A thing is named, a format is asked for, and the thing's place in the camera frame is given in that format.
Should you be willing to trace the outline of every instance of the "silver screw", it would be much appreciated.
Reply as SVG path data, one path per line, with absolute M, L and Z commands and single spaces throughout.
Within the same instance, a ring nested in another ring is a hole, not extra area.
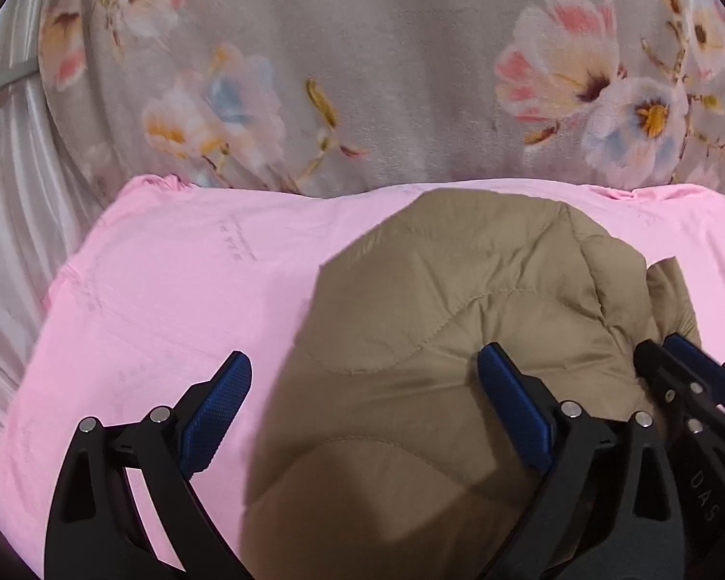
M 574 401 L 565 401 L 561 404 L 561 411 L 569 416 L 569 418 L 577 418 L 583 414 L 583 408 Z
M 84 434 L 88 434 L 93 430 L 93 428 L 96 427 L 97 419 L 94 417 L 86 417 L 78 424 L 78 429 L 81 430 Z
M 639 423 L 643 428 L 648 428 L 653 423 L 653 417 L 651 417 L 647 412 L 637 412 L 634 415 L 634 420 Z
M 170 414 L 172 414 L 172 411 L 165 405 L 154 407 L 151 410 L 151 421 L 154 423 L 163 423 L 169 418 Z
M 691 418 L 687 421 L 687 429 L 694 434 L 700 434 L 704 430 L 704 424 L 701 423 L 697 418 Z

